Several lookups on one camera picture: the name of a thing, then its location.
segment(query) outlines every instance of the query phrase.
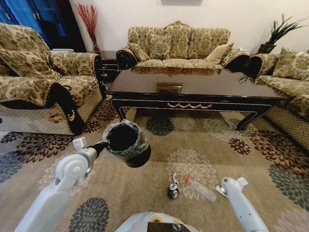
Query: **drawer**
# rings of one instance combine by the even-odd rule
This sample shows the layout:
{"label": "drawer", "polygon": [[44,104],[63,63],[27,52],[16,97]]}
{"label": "drawer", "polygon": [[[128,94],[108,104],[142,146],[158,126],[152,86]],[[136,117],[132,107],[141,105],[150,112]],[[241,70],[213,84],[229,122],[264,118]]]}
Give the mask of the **drawer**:
{"label": "drawer", "polygon": [[117,64],[102,64],[101,68],[103,70],[105,70],[105,69],[118,70],[119,69]]}
{"label": "drawer", "polygon": [[102,64],[115,64],[115,65],[118,65],[116,59],[102,59]]}

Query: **floral patterned rug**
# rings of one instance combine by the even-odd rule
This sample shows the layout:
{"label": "floral patterned rug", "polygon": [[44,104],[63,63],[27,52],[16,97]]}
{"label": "floral patterned rug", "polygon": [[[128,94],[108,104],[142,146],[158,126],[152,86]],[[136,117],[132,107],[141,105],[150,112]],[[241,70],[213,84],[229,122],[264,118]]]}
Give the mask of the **floral patterned rug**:
{"label": "floral patterned rug", "polygon": [[[210,202],[184,181],[187,175],[214,189],[225,176],[243,176],[243,193],[270,231],[309,228],[309,158],[286,136],[258,119],[235,131],[240,113],[126,109],[145,131],[150,160],[133,169],[105,151],[85,181],[71,191],[58,232],[113,232],[132,214],[162,212],[201,232],[243,231],[228,199],[215,192]],[[77,137],[101,139],[118,118],[103,101]],[[5,132],[0,134],[0,231],[14,231],[40,190],[55,180],[59,161],[74,153],[73,136]],[[167,188],[177,173],[180,195]]]}

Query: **crumpled plastic bottle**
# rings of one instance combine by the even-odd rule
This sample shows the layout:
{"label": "crumpled plastic bottle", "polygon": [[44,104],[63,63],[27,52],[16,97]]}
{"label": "crumpled plastic bottle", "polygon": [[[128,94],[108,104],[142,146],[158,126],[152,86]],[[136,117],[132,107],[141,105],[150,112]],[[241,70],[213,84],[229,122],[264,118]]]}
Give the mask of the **crumpled plastic bottle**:
{"label": "crumpled plastic bottle", "polygon": [[194,188],[197,192],[199,192],[202,196],[204,196],[208,200],[214,202],[217,199],[217,196],[213,191],[209,190],[207,187],[203,186],[199,182],[190,179],[189,176],[187,176],[185,180],[186,182],[189,183],[189,185],[192,188]]}

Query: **sofa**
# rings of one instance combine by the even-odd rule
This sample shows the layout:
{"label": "sofa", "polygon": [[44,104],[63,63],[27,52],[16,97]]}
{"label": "sofa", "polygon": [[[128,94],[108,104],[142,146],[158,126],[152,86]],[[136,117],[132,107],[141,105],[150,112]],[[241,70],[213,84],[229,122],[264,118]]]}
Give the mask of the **sofa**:
{"label": "sofa", "polygon": [[309,150],[309,54],[286,48],[279,55],[258,54],[250,58],[246,74],[289,97],[266,117]]}
{"label": "sofa", "polygon": [[96,54],[52,52],[31,28],[0,24],[0,131],[80,134],[105,97]]}
{"label": "sofa", "polygon": [[[166,56],[156,56],[163,43],[153,43],[153,37],[170,36],[170,48]],[[242,71],[249,60],[246,51],[231,50],[220,63],[209,62],[207,56],[219,45],[227,44],[230,31],[224,28],[192,28],[180,21],[164,28],[133,26],[128,31],[128,45],[117,51],[120,69],[132,67],[188,68],[188,69],[230,69]],[[130,44],[138,44],[145,52],[145,58],[137,56]]]}

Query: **black coffee table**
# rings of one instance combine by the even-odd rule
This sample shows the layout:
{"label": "black coffee table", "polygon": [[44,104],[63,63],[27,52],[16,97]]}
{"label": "black coffee table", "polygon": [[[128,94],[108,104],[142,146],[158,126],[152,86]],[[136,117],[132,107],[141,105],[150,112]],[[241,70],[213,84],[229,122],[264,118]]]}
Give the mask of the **black coffee table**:
{"label": "black coffee table", "polygon": [[126,117],[125,107],[250,112],[237,125],[242,131],[287,100],[267,86],[239,81],[242,77],[225,70],[133,68],[122,71],[107,94],[120,120]]}

